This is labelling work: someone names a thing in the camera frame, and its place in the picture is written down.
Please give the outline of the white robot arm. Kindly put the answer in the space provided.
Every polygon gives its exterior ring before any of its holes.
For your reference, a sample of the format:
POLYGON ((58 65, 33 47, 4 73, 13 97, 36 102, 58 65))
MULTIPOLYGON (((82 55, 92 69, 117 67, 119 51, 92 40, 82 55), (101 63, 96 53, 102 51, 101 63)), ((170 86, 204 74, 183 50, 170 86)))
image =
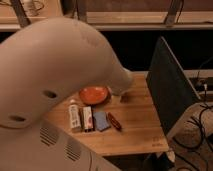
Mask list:
POLYGON ((0 43, 0 171, 121 171, 44 118, 88 86, 116 95, 133 82, 107 39, 65 17, 35 22, 0 43))

